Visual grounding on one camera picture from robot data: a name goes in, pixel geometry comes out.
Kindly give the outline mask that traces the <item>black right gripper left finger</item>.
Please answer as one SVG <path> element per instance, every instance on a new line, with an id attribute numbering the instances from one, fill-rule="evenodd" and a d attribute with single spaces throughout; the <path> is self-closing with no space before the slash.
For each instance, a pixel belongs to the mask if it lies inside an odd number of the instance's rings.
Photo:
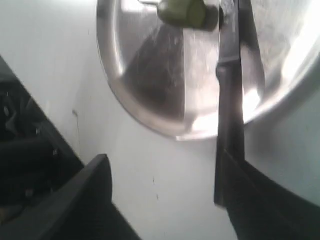
<path id="1" fill-rule="evenodd" d="M 138 240 L 112 202 L 110 161 L 97 155 L 65 186 L 0 228 L 2 240 Z"/>

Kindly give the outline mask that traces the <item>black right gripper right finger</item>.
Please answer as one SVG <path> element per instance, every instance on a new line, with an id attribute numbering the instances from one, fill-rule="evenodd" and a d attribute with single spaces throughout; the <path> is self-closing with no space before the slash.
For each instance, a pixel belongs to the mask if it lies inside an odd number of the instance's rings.
<path id="1" fill-rule="evenodd" d="M 223 196 L 239 240 L 318 240 L 320 208 L 223 154 Z"/>

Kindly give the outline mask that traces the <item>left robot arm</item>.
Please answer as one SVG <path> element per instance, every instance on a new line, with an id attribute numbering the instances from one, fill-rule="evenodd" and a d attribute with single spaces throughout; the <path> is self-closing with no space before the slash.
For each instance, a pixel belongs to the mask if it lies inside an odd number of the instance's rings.
<path id="1" fill-rule="evenodd" d="M 8 64 L 0 61 L 0 223 L 63 187 L 84 165 Z"/>

